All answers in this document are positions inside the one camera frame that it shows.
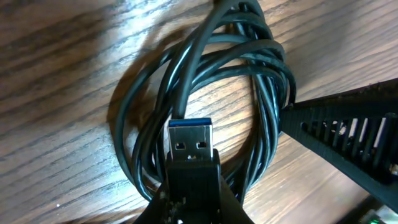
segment wooden table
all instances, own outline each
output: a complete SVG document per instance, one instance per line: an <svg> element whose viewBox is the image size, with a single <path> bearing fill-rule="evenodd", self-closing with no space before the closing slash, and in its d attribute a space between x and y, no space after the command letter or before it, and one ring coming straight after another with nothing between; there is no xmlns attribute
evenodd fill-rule
<svg viewBox="0 0 398 224"><path fill-rule="evenodd" d="M398 1L260 3L299 101L398 77ZM0 223L133 220L143 211L109 124L136 72L211 8L207 0L0 1ZM162 70L133 103L128 145L152 110ZM212 117L224 161L251 127L250 98L247 77L190 97L188 117ZM256 223L333 223L365 196L283 135L244 209Z"/></svg>

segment usb connector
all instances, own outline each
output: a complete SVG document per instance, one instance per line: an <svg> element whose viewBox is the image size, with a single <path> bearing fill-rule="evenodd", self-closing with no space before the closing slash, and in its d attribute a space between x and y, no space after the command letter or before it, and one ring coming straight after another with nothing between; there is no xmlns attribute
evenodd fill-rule
<svg viewBox="0 0 398 224"><path fill-rule="evenodd" d="M210 118L169 121L173 161L208 161L213 158L213 125Z"/></svg>

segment usb cable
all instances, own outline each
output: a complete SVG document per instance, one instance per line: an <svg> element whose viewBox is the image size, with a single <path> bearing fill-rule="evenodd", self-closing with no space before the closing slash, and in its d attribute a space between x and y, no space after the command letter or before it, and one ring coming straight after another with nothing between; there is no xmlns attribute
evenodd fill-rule
<svg viewBox="0 0 398 224"><path fill-rule="evenodd" d="M233 29L214 34L213 31L221 26ZM206 45L216 43L232 43L234 46L202 55ZM223 67L234 59L242 59L244 63ZM243 204L246 192L262 177L275 155L280 133L279 111L295 101L295 80L284 60L284 50L273 40L256 0L222 0L184 41L149 62L121 102L114 135L121 168L138 192L150 200L155 190L146 186L144 179L152 178L158 182L166 179L163 127L170 115L170 157L177 160L212 157L212 133L206 119L199 119L199 126L184 119L188 96L218 80L248 75L254 86L256 122L249 144L244 144L242 153L233 159L234 166L221 166L222 176ZM132 157L127 158L123 143L127 109L148 78L168 61L155 109L137 137Z"/></svg>

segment black usb cable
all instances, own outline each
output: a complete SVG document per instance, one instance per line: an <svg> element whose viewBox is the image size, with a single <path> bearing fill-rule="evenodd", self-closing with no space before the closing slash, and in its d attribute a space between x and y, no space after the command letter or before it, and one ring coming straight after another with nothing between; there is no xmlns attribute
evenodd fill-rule
<svg viewBox="0 0 398 224"><path fill-rule="evenodd" d="M213 34L215 29L225 25L233 26L233 31ZM202 55L206 45L215 43L233 43L235 46ZM220 68L237 58L245 63ZM145 81L169 60L155 109L137 137L132 157L127 158L123 146L127 109ZM138 192L150 200L155 191L143 180L149 177L159 182L165 180L163 127L170 115L173 120L184 119L189 94L223 78L249 75L256 99L254 132L249 136L250 144L243 146L243 153L234 158L235 166L221 168L225 181L243 204L244 195L261 178L275 155L280 133L279 111L295 101L295 80L284 60L284 50L273 40L256 0L223 0L183 42L165 50L142 69L121 103L114 137L121 168ZM182 147L180 143L172 142L172 149Z"/></svg>

